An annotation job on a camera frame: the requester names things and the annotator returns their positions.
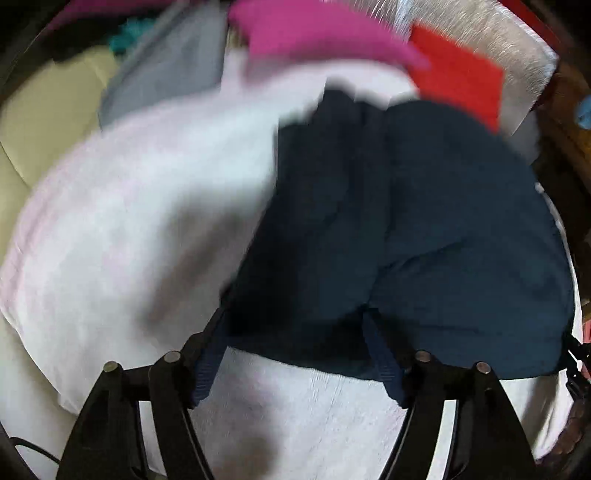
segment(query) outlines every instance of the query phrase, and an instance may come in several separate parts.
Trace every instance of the pink cloth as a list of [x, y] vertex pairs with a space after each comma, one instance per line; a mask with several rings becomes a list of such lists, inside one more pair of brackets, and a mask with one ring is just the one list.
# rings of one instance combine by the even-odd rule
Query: pink cloth
[[377, 20], [319, 0], [238, 0], [229, 19], [248, 37], [251, 57], [368, 59], [428, 66], [412, 45]]
[[[585, 322], [583, 324], [583, 343], [591, 343], [591, 322]], [[587, 380], [591, 380], [591, 375], [587, 368], [583, 365], [583, 376]]]
[[164, 9], [174, 0], [72, 0], [45, 28], [56, 30], [79, 18], [127, 15], [142, 10]]

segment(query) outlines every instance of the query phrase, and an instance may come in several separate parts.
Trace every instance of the white fabric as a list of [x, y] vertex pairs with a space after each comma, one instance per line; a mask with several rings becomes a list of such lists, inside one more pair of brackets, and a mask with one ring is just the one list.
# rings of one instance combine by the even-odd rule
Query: white fabric
[[[15, 330], [0, 317], [0, 420], [8, 435], [27, 439], [58, 458], [76, 417], [56, 403], [56, 391], [27, 355]], [[40, 480], [57, 467], [25, 447], [18, 452]]]
[[[127, 117], [40, 184], [0, 271], [0, 308], [65, 408], [80, 410], [106, 361], [151, 364], [203, 328], [272, 191], [279, 119], [313, 109], [331, 78], [379, 106], [415, 95], [404, 73], [368, 61], [263, 68], [233, 53], [220, 94]], [[504, 382], [536, 455], [564, 426], [563, 384]], [[218, 480], [356, 480], [379, 477], [404, 412], [379, 383], [229, 350], [191, 417]], [[162, 470], [148, 408], [142, 419]], [[440, 442], [432, 479], [446, 456]]]

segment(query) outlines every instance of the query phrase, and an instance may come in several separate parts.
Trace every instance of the metal rivet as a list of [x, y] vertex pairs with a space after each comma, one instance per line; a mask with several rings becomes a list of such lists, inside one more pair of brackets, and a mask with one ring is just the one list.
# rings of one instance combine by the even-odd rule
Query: metal rivet
[[478, 362], [476, 364], [476, 369], [481, 373], [481, 374], [489, 374], [491, 373], [491, 366], [489, 364], [487, 364], [486, 362]]
[[117, 370], [118, 366], [119, 364], [117, 362], [111, 360], [110, 362], [107, 362], [103, 365], [103, 372], [105, 372], [106, 374], [114, 372], [115, 370]]
[[178, 362], [180, 358], [181, 352], [177, 352], [176, 350], [171, 350], [166, 355], [164, 355], [164, 361], [168, 364]]
[[417, 353], [414, 354], [414, 357], [417, 359], [417, 361], [424, 364], [427, 364], [431, 361], [431, 354], [425, 350], [417, 351]]

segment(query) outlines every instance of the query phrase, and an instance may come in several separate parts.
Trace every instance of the teal cloth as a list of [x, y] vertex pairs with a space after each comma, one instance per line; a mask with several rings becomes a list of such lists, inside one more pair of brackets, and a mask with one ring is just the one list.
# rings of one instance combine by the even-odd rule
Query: teal cloth
[[109, 48], [115, 55], [124, 55], [154, 26], [153, 18], [129, 18], [119, 27], [119, 33], [109, 37]]

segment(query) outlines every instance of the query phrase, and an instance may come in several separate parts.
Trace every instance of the gray cloth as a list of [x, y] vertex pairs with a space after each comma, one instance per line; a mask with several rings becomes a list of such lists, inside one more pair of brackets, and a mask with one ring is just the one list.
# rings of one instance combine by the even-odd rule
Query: gray cloth
[[227, 17], [217, 2], [169, 7], [109, 82], [99, 109], [101, 128], [162, 100], [219, 85]]

